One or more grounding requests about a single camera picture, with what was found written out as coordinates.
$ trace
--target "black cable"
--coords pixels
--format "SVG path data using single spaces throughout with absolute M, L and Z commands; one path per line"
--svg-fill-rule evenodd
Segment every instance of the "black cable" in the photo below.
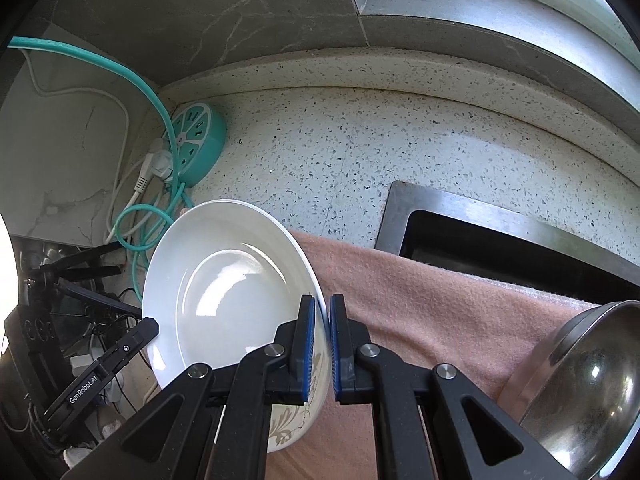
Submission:
M 102 349 L 103 349 L 104 351 L 106 351 L 106 348 L 105 348 L 105 346 L 104 346 L 104 341 L 102 340 L 102 336 L 101 336 L 101 335 L 99 335 L 99 334 L 97 334 L 97 336 L 98 336 L 98 341 L 100 341 L 100 344 L 102 345 Z M 122 386 L 121 386 L 121 384 L 120 384 L 120 381 L 118 380 L 118 375 L 117 375 L 117 374 L 115 374 L 115 375 L 114 375 L 114 378 L 116 379 L 116 384 L 118 385 L 118 387 L 119 387 L 119 389 L 120 389 L 120 393 L 122 394 L 122 396 L 123 396 L 125 399 L 127 399 L 127 402 L 129 403 L 129 406 L 131 406 L 131 407 L 132 407 L 133 411 L 137 413 L 137 412 L 138 412 L 138 410 L 137 410 L 137 409 L 136 409 L 136 407 L 133 405 L 133 403 L 129 400 L 129 397 L 127 397 L 127 394 L 126 394 L 126 393 L 124 392 L 124 390 L 122 389 Z
M 0 420 L 2 421 L 2 423 L 4 424 L 5 428 L 7 428 L 9 431 L 12 431 L 13 433 L 24 433 L 25 431 L 27 431 L 29 429 L 29 421 L 27 420 L 27 425 L 24 428 L 21 428 L 20 430 L 18 428 L 14 428 L 11 424 L 9 424 L 9 422 L 6 420 L 4 413 L 2 412 L 2 409 L 0 408 Z
M 61 352 L 62 355 L 64 355 L 70 348 L 72 348 L 73 346 L 75 346 L 76 344 L 78 344 L 79 342 L 82 341 L 82 339 L 86 339 L 87 337 L 89 337 L 92 334 L 92 330 L 89 330 L 88 332 L 86 332 L 85 334 L 81 335 L 79 338 L 77 338 L 75 341 L 73 341 L 70 345 L 67 345 L 66 347 L 64 347 Z
M 129 400 L 129 397 L 127 397 L 127 394 L 124 392 L 124 390 L 122 389 L 122 386 L 120 386 L 120 381 L 118 380 L 118 376 L 115 375 L 114 378 L 116 379 L 116 383 L 118 384 L 118 387 L 120 389 L 120 392 L 122 393 L 122 396 L 127 399 L 127 402 L 129 403 L 129 406 L 132 407 L 134 412 L 138 412 L 138 410 L 136 409 L 136 407 L 131 403 L 131 401 Z
M 92 333 L 94 335 L 97 335 L 97 336 L 105 335 L 117 323 L 119 323 L 123 319 L 127 319 L 129 317 L 133 318 L 133 319 L 136 319 L 136 317 L 133 316 L 133 314 L 121 314 L 120 316 L 118 316 L 116 319 L 114 319 L 112 321 L 101 321 L 101 322 L 98 322 L 98 323 L 95 324 L 94 328 L 92 329 Z
M 147 368 L 149 368 L 149 370 L 153 370 L 153 368 L 152 368 L 152 367 L 151 367 L 151 365 L 149 364 L 149 361 L 147 361 L 147 360 L 145 359 L 145 355 L 144 355 L 142 352 L 140 352 L 140 358 L 145 362 L 145 365 L 146 365 L 146 367 L 147 367 Z
M 40 421 L 38 412 L 32 402 L 29 403 L 27 413 L 29 415 L 31 435 L 34 438 L 39 439 L 44 444 L 44 448 L 47 453 L 53 456 L 59 455 L 64 448 L 59 446 L 57 442 L 52 441 L 49 433 L 45 430 L 44 425 Z
M 125 289 L 124 289 L 120 294 L 118 294 L 118 300 L 121 300 L 121 299 L 122 299 L 122 297 L 123 297 L 127 292 L 129 292 L 129 291 L 131 291 L 131 292 L 135 292 L 135 291 L 136 291 L 136 289 L 135 289 L 135 288 L 133 288 L 132 286 L 128 286 L 128 287 L 127 287 L 127 288 L 125 288 Z
M 63 312 L 50 312 L 50 314 L 52 316 L 62 316 L 62 317 L 85 317 L 87 319 L 89 319 L 89 316 L 86 316 L 85 314 L 65 314 Z

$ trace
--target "speckled countertop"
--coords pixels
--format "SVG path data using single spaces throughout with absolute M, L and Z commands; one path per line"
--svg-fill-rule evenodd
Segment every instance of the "speckled countertop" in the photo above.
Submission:
M 175 103 L 280 88 L 366 88 L 492 110 L 568 140 L 640 185 L 640 147 L 566 95 L 487 64 L 392 48 L 331 48 L 266 56 L 202 72 L 161 89 Z
M 255 203 L 292 229 L 373 247 L 394 180 L 502 206 L 640 264 L 640 188 L 535 126 L 403 92 L 295 88 L 210 100 L 228 122 L 199 203 Z

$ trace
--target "teal cable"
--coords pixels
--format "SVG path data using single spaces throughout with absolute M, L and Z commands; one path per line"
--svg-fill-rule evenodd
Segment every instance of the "teal cable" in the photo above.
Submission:
M 167 212 L 172 212 L 175 207 L 178 205 L 179 199 L 181 198 L 185 205 L 187 207 L 193 207 L 193 203 L 191 203 L 191 201 L 189 200 L 189 203 L 187 201 L 185 201 L 185 197 L 186 197 L 186 193 L 184 192 L 184 184 L 180 184 L 180 187 L 178 189 L 179 194 L 178 194 L 178 200 L 173 200 L 166 208 Z M 136 210 L 149 210 L 146 207 L 145 208 L 137 208 Z M 138 301 L 140 303 L 142 303 L 142 292 L 140 291 L 140 286 L 138 285 L 138 258 L 144 258 L 144 261 L 142 262 L 142 267 L 144 267 L 145 269 L 148 269 L 149 266 L 149 260 L 146 257 L 146 251 L 142 251 L 142 250 L 138 250 L 142 247 L 145 247 L 145 245 L 142 244 L 146 244 L 146 246 L 149 246 L 149 248 L 153 247 L 158 240 L 160 239 L 160 237 L 164 234 L 164 232 L 166 231 L 166 229 L 168 228 L 168 226 L 170 224 L 172 224 L 174 221 L 171 220 L 171 222 L 169 223 L 165 217 L 161 218 L 158 222 L 156 222 L 153 227 L 151 227 L 151 229 L 149 229 L 149 231 L 145 230 L 145 226 L 142 225 L 140 226 L 140 229 L 138 230 L 138 235 L 140 237 L 140 239 L 138 240 L 139 245 L 132 245 L 132 244 L 127 244 L 127 246 L 130 247 L 134 247 L 134 250 L 132 250 L 133 252 L 133 257 L 131 260 L 131 282 L 132 282 L 132 286 L 133 286 L 133 290 L 134 293 L 136 295 L 136 297 L 138 298 Z M 158 229 L 160 227 L 160 225 L 164 223 L 164 227 L 162 229 L 162 232 L 156 237 L 155 240 L 153 240 L 152 242 L 149 242 L 148 239 L 151 237 L 151 235 L 156 232 L 156 229 Z
M 182 192 L 182 201 L 184 202 L 184 205 L 187 206 L 189 209 L 193 207 L 193 202 L 187 196 L 187 193 L 185 191 Z
M 174 223 L 174 219 L 171 218 L 170 213 L 172 213 L 176 207 L 176 205 L 178 204 L 178 201 L 181 199 L 182 197 L 182 192 L 184 191 L 184 183 L 181 183 L 180 186 L 178 187 L 178 193 L 174 196 L 174 198 L 171 200 L 171 202 L 169 203 L 169 205 L 167 206 L 167 208 L 165 210 L 162 210 L 160 208 L 157 208 L 151 204 L 134 204 L 132 206 L 127 207 L 125 210 L 123 210 L 118 217 L 116 218 L 116 221 L 114 222 L 114 227 L 115 227 L 115 235 L 116 238 L 118 239 L 118 241 L 122 244 L 122 246 L 125 249 L 128 249 L 129 251 L 134 251 L 136 253 L 142 252 L 142 251 L 148 251 L 149 249 L 151 249 L 152 247 L 154 247 L 159 241 L 160 238 L 162 237 L 162 235 L 164 234 L 164 232 L 169 228 L 169 226 Z M 156 222 L 156 224 L 149 229 L 149 236 L 151 236 L 154 232 L 156 232 L 156 230 L 164 223 L 164 226 L 162 227 L 162 231 L 160 232 L 160 234 L 154 238 L 152 241 L 148 241 L 148 239 L 145 238 L 140 238 L 140 243 L 143 245 L 132 245 L 129 242 L 127 242 L 123 237 L 122 234 L 119 231 L 119 226 L 120 223 L 122 222 L 122 219 L 130 214 L 133 213 L 134 211 L 151 211 L 155 214 L 157 214 L 160 219 L 158 220 L 158 222 Z

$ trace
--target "stainless steel pot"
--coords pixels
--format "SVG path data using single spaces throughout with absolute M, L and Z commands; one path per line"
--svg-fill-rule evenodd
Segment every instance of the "stainless steel pot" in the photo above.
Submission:
M 516 369 L 498 405 L 578 480 L 606 478 L 640 426 L 640 302 L 569 320 Z

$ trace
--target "bowl rim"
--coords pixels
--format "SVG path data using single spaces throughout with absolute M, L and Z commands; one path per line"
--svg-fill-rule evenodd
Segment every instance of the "bowl rim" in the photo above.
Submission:
M 309 262 L 308 258 L 306 257 L 305 252 L 302 250 L 302 247 L 300 247 L 300 244 L 293 237 L 293 235 L 286 229 L 286 227 L 284 227 L 284 225 L 281 224 L 281 222 L 277 218 L 275 218 L 271 214 L 267 213 L 264 209 L 261 209 L 257 205 L 251 204 L 249 202 L 244 202 L 243 200 L 235 200 L 235 199 L 232 199 L 232 198 L 219 198 L 219 199 L 215 199 L 215 200 L 207 200 L 206 202 L 203 202 L 201 204 L 198 204 L 197 206 L 194 206 L 194 207 L 190 208 L 187 212 L 185 212 L 183 215 L 181 215 L 180 218 L 178 218 L 171 226 L 169 226 L 169 229 L 167 229 L 167 233 L 183 217 L 186 217 L 187 215 L 191 215 L 194 211 L 196 211 L 196 210 L 198 210 L 200 208 L 205 208 L 206 206 L 211 206 L 212 204 L 218 204 L 218 203 L 231 203 L 231 204 L 236 204 L 236 205 L 240 205 L 240 206 L 244 206 L 244 207 L 247 207 L 249 209 L 252 209 L 253 211 L 259 213 L 261 216 L 264 216 L 267 220 L 269 220 L 272 224 L 274 224 L 287 237 L 287 240 L 289 241 L 289 243 L 291 243 L 293 248 L 295 248 L 296 252 L 298 253 L 298 256 L 302 260 L 302 263 L 305 265 L 306 272 L 308 272 L 309 277 L 311 278 L 311 282 L 313 283 L 314 289 L 316 290 L 316 295 L 318 296 L 316 298 L 316 301 L 318 302 L 318 307 L 319 307 L 320 313 L 322 315 L 322 325 L 324 326 L 324 336 L 326 338 L 327 344 L 329 344 L 330 343 L 330 335 L 331 335 L 330 327 L 329 327 L 329 325 L 330 325 L 330 323 L 329 323 L 329 314 L 328 314 L 328 311 L 326 309 L 326 304 L 324 302 L 324 296 L 322 295 L 322 289 L 320 288 L 320 283 L 318 283 L 318 278 L 316 277 L 316 273 L 314 272 L 313 267 L 311 266 L 311 263 Z
M 603 306 L 596 306 L 573 316 L 559 326 L 544 340 L 538 343 L 531 354 L 516 368 L 498 397 L 498 406 L 514 418 L 518 424 L 522 424 L 522 421 L 538 400 L 545 385 L 559 370 L 562 362 L 567 358 L 570 351 L 582 341 L 583 338 L 588 336 L 601 320 L 622 308 L 628 307 L 640 308 L 640 301 L 615 301 L 604 304 Z M 572 329 L 563 333 L 562 329 L 572 322 L 575 322 Z M 544 351 L 536 352 L 536 349 L 539 349 L 539 347 L 544 347 Z M 529 363 L 531 358 L 535 359 L 534 363 Z M 528 381 L 523 380 L 526 378 L 525 372 L 528 373 Z M 605 469 L 607 469 L 608 476 L 615 469 L 630 446 L 633 437 L 635 437 L 635 435 L 630 436 L 631 432 L 634 428 L 637 430 L 638 426 L 640 426 L 640 413 L 636 413 L 636 416 L 630 421 L 625 439 L 620 443 L 618 448 L 612 452 L 607 462 L 605 462 L 591 478 L 595 478 L 595 476 L 599 475 L 600 471 L 604 471 Z

